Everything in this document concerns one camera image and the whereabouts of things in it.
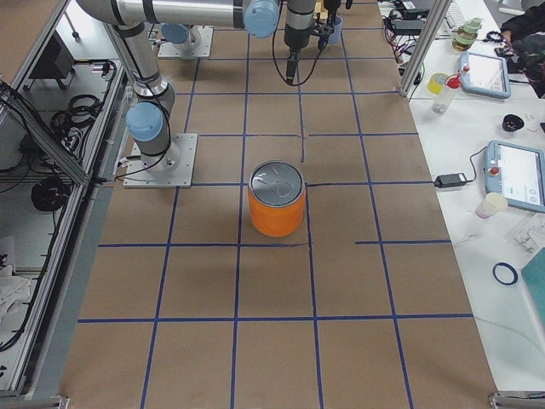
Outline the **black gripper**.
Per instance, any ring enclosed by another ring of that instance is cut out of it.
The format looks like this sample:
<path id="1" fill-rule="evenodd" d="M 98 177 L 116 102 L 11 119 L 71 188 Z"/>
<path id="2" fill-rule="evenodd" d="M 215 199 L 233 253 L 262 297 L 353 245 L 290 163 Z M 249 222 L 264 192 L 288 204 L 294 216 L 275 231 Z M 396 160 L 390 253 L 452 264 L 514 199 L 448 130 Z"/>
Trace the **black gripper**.
<path id="1" fill-rule="evenodd" d="M 327 27 L 326 20 L 321 21 L 319 18 L 314 18 L 313 13 L 287 13 L 284 28 L 284 43 L 289 48 L 285 72 L 287 83 L 294 82 L 298 70 L 300 52 L 308 46 L 310 37 L 328 37 L 333 32 L 333 30 Z"/>
<path id="2" fill-rule="evenodd" d="M 337 10 L 344 5 L 345 9 L 350 9 L 353 5 L 353 0 L 323 0 L 324 9 L 327 11 L 326 25 L 331 30 L 335 29 L 337 20 Z"/>

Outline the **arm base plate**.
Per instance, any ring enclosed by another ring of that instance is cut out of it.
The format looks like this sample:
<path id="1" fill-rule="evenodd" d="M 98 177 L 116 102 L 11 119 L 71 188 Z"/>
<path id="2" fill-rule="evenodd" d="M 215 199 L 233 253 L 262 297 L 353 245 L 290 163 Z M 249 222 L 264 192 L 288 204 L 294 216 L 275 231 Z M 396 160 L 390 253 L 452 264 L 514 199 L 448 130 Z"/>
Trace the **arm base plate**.
<path id="1" fill-rule="evenodd" d="M 213 32 L 211 26 L 194 26 L 184 43 L 162 42 L 158 47 L 158 58 L 187 60 L 209 57 Z"/>
<path id="2" fill-rule="evenodd" d="M 168 188 L 192 186 L 194 161 L 198 145 L 197 134 L 175 134 L 170 149 L 158 164 L 151 157 L 141 156 L 134 142 L 131 154 L 136 160 L 129 161 L 128 176 L 123 178 L 125 188 Z"/>

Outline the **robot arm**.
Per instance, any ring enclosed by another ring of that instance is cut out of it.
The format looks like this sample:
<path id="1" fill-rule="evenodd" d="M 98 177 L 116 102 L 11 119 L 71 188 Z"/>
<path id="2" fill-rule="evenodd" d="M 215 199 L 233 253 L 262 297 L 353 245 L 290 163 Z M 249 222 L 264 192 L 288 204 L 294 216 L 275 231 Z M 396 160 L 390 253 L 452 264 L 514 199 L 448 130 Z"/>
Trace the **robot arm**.
<path id="1" fill-rule="evenodd" d="M 102 22 L 128 70 L 139 100 L 170 106 L 174 96 L 158 59 L 209 55 L 214 27 L 244 29 L 258 38 L 274 37 L 283 20 L 289 49 L 280 77 L 295 86 L 301 51 L 312 36 L 324 50 L 335 34 L 338 1 L 81 1 L 79 7 Z"/>

